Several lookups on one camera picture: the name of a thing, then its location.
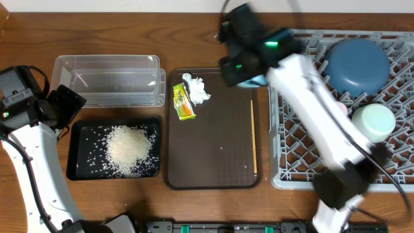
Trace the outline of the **green yellow snack wrapper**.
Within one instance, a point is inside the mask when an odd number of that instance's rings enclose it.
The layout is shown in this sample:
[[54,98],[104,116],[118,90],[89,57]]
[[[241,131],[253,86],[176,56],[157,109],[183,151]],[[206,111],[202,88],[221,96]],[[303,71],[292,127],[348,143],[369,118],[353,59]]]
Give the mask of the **green yellow snack wrapper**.
[[173,86],[173,105],[179,120],[189,120],[196,118],[196,114],[193,111],[190,97],[186,90],[184,83],[179,83]]

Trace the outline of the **white tissue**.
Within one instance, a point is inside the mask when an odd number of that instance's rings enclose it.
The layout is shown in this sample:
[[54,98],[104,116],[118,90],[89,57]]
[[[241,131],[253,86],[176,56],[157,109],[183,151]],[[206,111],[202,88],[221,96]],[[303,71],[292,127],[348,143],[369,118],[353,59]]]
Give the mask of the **white tissue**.
[[182,79],[188,84],[190,100],[194,105],[202,104],[205,100],[211,98],[211,94],[204,90],[205,84],[202,78],[192,78],[190,73],[184,73]]

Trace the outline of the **pink white cup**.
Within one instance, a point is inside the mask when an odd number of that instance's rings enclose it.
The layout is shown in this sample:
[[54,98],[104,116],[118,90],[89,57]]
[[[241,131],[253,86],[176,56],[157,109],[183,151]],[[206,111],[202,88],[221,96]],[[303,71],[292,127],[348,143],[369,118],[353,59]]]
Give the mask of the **pink white cup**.
[[348,115],[348,108],[345,104],[341,103],[341,102],[337,102],[337,105],[339,106],[339,108],[342,110],[342,113],[347,116]]

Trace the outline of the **light blue saucer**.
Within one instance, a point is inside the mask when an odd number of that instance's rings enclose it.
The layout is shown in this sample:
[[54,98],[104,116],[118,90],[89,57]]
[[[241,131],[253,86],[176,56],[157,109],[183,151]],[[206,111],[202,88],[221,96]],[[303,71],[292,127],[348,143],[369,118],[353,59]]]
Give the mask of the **light blue saucer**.
[[263,75],[255,76],[249,80],[237,84],[241,88],[258,88],[266,87],[268,85],[267,79]]

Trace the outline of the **mint green bowl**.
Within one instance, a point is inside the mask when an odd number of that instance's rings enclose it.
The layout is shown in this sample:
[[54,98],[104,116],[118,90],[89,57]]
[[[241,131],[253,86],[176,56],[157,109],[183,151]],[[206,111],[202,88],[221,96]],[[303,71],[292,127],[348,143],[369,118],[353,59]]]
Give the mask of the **mint green bowl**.
[[352,123],[371,142],[385,141],[396,126],[394,113],[384,105],[369,104],[358,108],[352,115]]

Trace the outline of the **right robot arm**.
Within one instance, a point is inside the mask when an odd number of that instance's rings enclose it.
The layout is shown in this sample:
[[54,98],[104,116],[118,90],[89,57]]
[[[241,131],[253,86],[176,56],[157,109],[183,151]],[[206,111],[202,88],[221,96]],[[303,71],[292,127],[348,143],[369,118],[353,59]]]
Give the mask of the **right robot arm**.
[[218,40],[228,49],[220,60],[234,86],[258,76],[277,90],[310,133],[325,171],[312,182],[319,204],[312,219],[318,232],[342,232],[389,157],[343,113],[290,29],[269,30],[248,4],[219,17]]

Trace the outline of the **wooden chopstick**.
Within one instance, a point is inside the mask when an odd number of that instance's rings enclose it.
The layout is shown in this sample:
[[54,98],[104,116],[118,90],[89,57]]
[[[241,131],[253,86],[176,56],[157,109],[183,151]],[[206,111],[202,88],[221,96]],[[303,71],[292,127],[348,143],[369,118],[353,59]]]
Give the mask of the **wooden chopstick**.
[[255,133],[253,100],[250,101],[250,113],[251,113],[251,128],[252,128],[252,153],[253,153],[253,163],[254,163],[253,168],[254,168],[254,176],[257,176],[256,133]]

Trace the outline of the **dark blue plate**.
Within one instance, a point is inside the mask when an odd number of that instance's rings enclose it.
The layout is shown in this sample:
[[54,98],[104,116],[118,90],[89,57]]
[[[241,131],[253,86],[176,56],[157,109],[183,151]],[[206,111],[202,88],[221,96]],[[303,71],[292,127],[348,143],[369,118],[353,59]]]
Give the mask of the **dark blue plate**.
[[368,39],[347,39],[329,49],[324,75],[337,92],[357,97],[377,94],[387,83],[390,62],[384,50]]

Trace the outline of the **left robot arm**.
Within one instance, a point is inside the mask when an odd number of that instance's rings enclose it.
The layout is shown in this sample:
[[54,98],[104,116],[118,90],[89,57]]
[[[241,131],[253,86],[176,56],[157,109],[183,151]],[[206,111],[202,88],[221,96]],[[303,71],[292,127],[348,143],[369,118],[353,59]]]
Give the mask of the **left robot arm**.
[[58,157],[62,129],[86,100],[64,85],[51,90],[33,76],[35,66],[1,71],[1,144],[12,160],[29,232],[138,232],[129,214],[108,221],[85,220],[67,186]]

